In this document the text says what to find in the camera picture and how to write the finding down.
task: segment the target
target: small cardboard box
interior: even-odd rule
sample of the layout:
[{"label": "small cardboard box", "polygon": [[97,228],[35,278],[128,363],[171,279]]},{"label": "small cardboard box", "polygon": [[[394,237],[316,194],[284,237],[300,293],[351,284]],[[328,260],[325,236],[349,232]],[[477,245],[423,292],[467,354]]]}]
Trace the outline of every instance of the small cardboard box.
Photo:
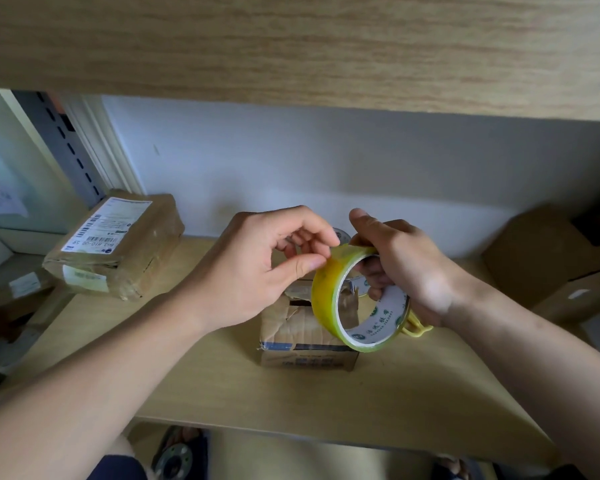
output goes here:
[{"label": "small cardboard box", "polygon": [[[298,280],[300,294],[310,288],[311,280]],[[355,295],[342,295],[341,317],[358,320]],[[262,312],[260,364],[264,367],[310,367],[352,371],[358,352],[330,334],[313,316],[311,303],[282,295]]]},{"label": "small cardboard box", "polygon": [[42,256],[14,254],[0,265],[0,306],[56,285],[56,279],[42,268],[42,261]]},{"label": "small cardboard box", "polygon": [[482,258],[501,291],[551,322],[600,312],[600,246],[551,205],[510,220]]},{"label": "small cardboard box", "polygon": [[183,231],[172,195],[113,191],[43,265],[76,292],[137,299],[147,293]]}]

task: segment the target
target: blue stripe on box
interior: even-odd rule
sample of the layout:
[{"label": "blue stripe on box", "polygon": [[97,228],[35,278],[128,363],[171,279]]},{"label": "blue stripe on box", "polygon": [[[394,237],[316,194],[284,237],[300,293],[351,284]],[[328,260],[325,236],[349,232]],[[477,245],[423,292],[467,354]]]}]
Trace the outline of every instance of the blue stripe on box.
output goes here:
[{"label": "blue stripe on box", "polygon": [[328,350],[331,352],[354,352],[354,350],[346,345],[316,345],[316,344],[285,344],[282,342],[261,342],[260,347],[263,350]]}]

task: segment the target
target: person's left hand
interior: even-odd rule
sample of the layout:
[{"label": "person's left hand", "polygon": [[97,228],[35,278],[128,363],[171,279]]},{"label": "person's left hand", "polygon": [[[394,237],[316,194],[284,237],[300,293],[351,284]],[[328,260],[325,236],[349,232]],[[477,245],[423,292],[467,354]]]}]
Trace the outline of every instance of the person's left hand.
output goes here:
[{"label": "person's left hand", "polygon": [[[318,269],[340,241],[326,220],[301,205],[236,214],[172,298],[191,309],[204,333],[235,325],[272,305],[295,280]],[[296,253],[298,245],[302,254]],[[271,265],[271,252],[287,260]]]}]

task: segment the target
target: packing tape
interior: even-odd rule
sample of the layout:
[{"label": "packing tape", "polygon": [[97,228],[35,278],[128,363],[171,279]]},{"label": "packing tape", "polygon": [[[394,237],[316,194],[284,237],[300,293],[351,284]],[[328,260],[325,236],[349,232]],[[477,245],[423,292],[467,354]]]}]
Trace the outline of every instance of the packing tape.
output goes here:
[{"label": "packing tape", "polygon": [[362,259],[377,256],[375,248],[343,244],[331,249],[331,258],[325,266],[316,271],[311,288],[311,306],[318,321],[332,335],[359,352],[373,352],[380,349],[400,331],[412,337],[419,337],[430,326],[423,326],[409,307],[409,297],[398,286],[384,288],[382,298],[373,312],[356,327],[344,329],[338,314],[338,295],[345,282],[358,289],[362,296],[369,290],[363,276],[347,279],[353,266]]}]

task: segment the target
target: person's left arm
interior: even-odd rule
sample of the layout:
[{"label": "person's left arm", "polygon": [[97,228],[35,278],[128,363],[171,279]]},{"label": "person's left arm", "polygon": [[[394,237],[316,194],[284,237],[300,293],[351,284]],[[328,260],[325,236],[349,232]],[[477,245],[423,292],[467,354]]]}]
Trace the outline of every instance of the person's left arm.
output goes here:
[{"label": "person's left arm", "polygon": [[[193,344],[256,316],[338,244],[306,207],[236,215],[176,288],[0,403],[0,479],[87,478]],[[272,268],[273,249],[288,259]]]}]

